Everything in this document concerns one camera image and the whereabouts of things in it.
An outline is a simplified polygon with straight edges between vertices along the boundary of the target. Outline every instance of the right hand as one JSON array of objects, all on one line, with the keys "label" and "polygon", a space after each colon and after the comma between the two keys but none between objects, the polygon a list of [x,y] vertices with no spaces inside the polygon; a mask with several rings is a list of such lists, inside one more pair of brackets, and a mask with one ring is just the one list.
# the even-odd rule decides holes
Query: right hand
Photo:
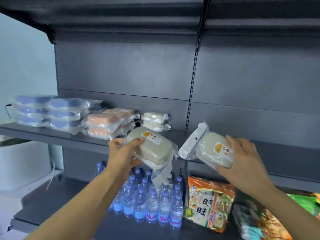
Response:
[{"label": "right hand", "polygon": [[275,186],[271,182],[256,146],[248,139],[226,136],[233,150],[233,166],[230,169],[216,166],[219,174],[242,192],[257,199],[261,193]]}]

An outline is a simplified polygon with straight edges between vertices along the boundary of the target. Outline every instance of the stacked containers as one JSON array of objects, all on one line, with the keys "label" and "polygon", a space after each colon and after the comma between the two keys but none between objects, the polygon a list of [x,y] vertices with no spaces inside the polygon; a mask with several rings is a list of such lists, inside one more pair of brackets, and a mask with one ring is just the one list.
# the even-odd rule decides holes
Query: stacked containers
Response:
[{"label": "stacked containers", "polygon": [[140,117],[133,109],[114,108],[87,116],[84,133],[91,137],[113,140],[134,129],[133,120]]},{"label": "stacked containers", "polygon": [[82,98],[53,98],[48,102],[50,127],[54,130],[77,134],[82,131],[82,119],[99,100]]},{"label": "stacked containers", "polygon": [[141,116],[142,126],[156,132],[168,131],[171,125],[166,121],[169,119],[167,113],[146,112]]},{"label": "stacked containers", "polygon": [[19,124],[46,126],[48,120],[47,103],[53,96],[18,96],[12,103],[14,118]]}]

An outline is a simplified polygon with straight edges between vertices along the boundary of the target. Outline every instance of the left hand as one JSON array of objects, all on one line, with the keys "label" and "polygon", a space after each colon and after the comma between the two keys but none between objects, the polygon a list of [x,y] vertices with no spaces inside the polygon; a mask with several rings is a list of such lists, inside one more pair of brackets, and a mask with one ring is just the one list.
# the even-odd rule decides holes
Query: left hand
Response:
[{"label": "left hand", "polygon": [[136,138],[127,145],[120,146],[122,140],[123,138],[109,141],[110,154],[105,171],[108,171],[124,184],[129,178],[131,168],[141,163],[138,159],[132,160],[132,156],[134,149],[144,142],[144,138]]}]

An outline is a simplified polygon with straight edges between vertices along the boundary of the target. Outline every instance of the orange snack bag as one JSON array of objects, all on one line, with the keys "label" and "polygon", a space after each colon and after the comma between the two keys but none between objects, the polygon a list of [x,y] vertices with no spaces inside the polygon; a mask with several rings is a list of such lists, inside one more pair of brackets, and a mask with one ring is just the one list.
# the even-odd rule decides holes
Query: orange snack bag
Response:
[{"label": "orange snack bag", "polygon": [[185,218],[216,232],[226,228],[233,200],[234,186],[199,177],[188,177],[189,207]]}]

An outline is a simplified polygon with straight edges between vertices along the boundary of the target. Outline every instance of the bottle label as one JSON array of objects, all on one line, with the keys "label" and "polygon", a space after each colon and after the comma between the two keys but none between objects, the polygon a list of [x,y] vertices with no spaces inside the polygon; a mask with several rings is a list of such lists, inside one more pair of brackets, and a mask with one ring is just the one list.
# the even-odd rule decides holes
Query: bottle label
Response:
[{"label": "bottle label", "polygon": [[117,211],[117,212],[122,211],[122,210],[123,210],[123,203],[114,204],[113,208],[114,208],[114,210]]},{"label": "bottle label", "polygon": [[213,151],[233,163],[233,151],[230,148],[226,147],[220,142],[217,142],[217,144],[213,148]]},{"label": "bottle label", "polygon": [[153,143],[159,145],[162,142],[162,139],[154,135],[153,133],[146,131],[142,134],[143,137],[147,138],[148,140],[152,141]]},{"label": "bottle label", "polygon": [[166,222],[169,221],[169,219],[170,219],[170,214],[167,214],[167,215],[161,215],[161,214],[159,214],[159,215],[158,215],[158,220],[159,220],[159,222],[166,223]]},{"label": "bottle label", "polygon": [[156,213],[147,213],[146,214],[146,218],[150,221],[150,222],[153,222],[157,219],[157,214],[158,212]]},{"label": "bottle label", "polygon": [[123,206],[123,212],[127,215],[131,215],[134,213],[134,206],[133,207],[125,207]]},{"label": "bottle label", "polygon": [[170,224],[173,225],[174,227],[181,227],[181,223],[182,223],[181,220],[174,219],[170,216]]},{"label": "bottle label", "polygon": [[146,217],[146,210],[143,211],[134,211],[134,217],[137,219],[142,219]]}]

